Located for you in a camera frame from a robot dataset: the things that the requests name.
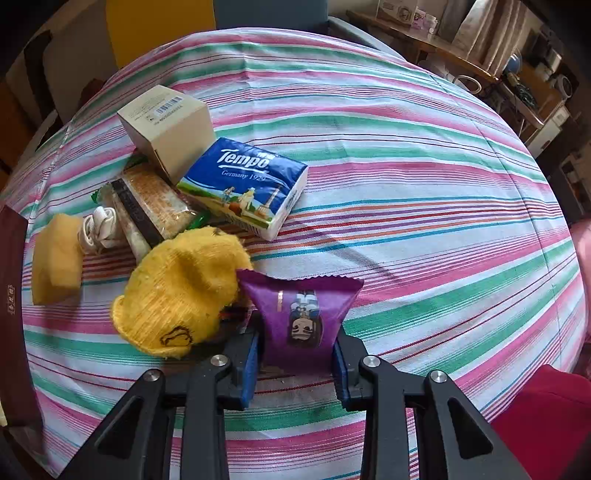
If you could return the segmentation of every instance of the blue gripper pad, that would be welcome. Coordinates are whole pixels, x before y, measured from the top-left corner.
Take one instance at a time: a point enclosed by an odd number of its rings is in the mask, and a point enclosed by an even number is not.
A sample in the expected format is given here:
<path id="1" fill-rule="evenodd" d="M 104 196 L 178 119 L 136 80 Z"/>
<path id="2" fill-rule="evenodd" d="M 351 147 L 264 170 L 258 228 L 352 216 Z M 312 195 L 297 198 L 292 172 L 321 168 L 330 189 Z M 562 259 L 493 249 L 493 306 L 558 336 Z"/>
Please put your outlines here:
<path id="1" fill-rule="evenodd" d="M 345 367 L 345 359 L 343 353 L 340 351 L 338 341 L 335 342 L 333 347 L 333 358 L 332 358 L 332 374 L 333 381 L 335 382 L 335 393 L 336 397 L 340 400 L 343 408 L 347 408 L 350 401 L 350 395 L 348 390 L 348 378 L 347 368 Z"/>
<path id="2" fill-rule="evenodd" d="M 242 408 L 247 408 L 255 394 L 256 377 L 258 375 L 258 343 L 252 342 L 242 372 Z"/>

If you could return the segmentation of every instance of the barcode label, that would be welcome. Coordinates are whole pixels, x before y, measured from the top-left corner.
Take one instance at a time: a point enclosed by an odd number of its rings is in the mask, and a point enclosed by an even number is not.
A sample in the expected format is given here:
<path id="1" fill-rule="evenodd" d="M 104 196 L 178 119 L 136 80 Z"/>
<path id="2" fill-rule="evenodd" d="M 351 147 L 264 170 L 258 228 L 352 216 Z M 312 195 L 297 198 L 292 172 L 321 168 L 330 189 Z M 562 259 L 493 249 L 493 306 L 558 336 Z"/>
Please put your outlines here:
<path id="1" fill-rule="evenodd" d="M 154 110 L 154 113 L 156 115 L 162 115 L 166 110 L 168 110 L 170 107 L 172 107 L 175 103 L 179 103 L 181 100 L 182 100 L 181 97 L 171 98 L 164 105 L 161 105 L 156 110 Z"/>

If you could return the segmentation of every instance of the curtain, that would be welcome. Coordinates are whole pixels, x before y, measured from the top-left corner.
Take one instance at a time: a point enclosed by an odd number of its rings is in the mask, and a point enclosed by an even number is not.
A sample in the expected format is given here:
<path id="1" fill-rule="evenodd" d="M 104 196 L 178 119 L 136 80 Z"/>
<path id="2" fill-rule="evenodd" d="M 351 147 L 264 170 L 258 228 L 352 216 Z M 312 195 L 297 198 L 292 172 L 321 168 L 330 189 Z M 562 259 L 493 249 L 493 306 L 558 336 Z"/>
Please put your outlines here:
<path id="1" fill-rule="evenodd" d="M 437 35 L 449 43 L 453 42 L 460 25 L 474 5 L 475 0 L 447 0 L 447 5 L 439 22 Z"/>
<path id="2" fill-rule="evenodd" d="M 460 25 L 452 44 L 468 60 L 499 76 L 525 27 L 521 0 L 476 0 Z"/>

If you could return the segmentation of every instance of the wooden shelf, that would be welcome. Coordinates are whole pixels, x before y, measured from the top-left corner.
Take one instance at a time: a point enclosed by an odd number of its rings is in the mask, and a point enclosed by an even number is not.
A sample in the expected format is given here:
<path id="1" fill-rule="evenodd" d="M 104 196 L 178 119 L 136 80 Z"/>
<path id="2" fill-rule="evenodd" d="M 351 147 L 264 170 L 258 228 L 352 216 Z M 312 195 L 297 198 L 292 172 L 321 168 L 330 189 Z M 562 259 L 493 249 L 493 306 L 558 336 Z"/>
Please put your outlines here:
<path id="1" fill-rule="evenodd" d="M 380 18 L 372 17 L 371 15 L 354 12 L 352 10 L 347 10 L 347 16 L 354 25 L 365 28 L 375 27 L 391 37 L 399 38 L 403 41 L 410 41 L 414 43 L 420 51 L 437 53 L 446 60 L 466 69 L 489 83 L 495 83 L 499 80 L 484 70 L 480 65 L 468 60 L 465 52 L 436 35 L 406 25 L 397 24 L 393 21 L 382 20 Z"/>

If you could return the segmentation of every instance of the striped tablecloth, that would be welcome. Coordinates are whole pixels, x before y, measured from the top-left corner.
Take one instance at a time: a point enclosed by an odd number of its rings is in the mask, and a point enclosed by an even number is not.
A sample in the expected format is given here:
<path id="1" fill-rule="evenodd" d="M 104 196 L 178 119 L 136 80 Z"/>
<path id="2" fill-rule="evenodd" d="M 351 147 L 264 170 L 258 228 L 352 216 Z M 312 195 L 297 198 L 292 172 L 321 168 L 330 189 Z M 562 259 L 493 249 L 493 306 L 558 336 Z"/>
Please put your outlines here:
<path id="1" fill-rule="evenodd" d="M 134 151 L 115 112 L 157 83 L 205 101 L 218 136 L 310 165 L 275 242 L 228 230 L 267 274 L 363 278 L 345 329 L 370 353 L 407 372 L 451 373 L 487 419 L 539 365 L 573 366 L 586 313 L 569 231 L 534 160 L 491 109 L 401 57 L 344 41 L 280 30 L 195 34 L 117 73 L 2 194 L 30 220 L 22 309 L 44 453 L 21 441 L 50 472 L 134 379 L 161 364 L 109 320 L 135 266 L 129 249 L 87 257 L 78 300 L 35 307 L 30 288 L 37 235 L 57 212 L 91 212 L 90 194 Z M 328 378 L 261 378 L 251 408 L 226 415 L 231 477 L 357 478 L 363 419 L 340 408 Z M 173 478 L 181 425 L 182 413 Z M 410 446 L 417 477 L 412 431 Z"/>

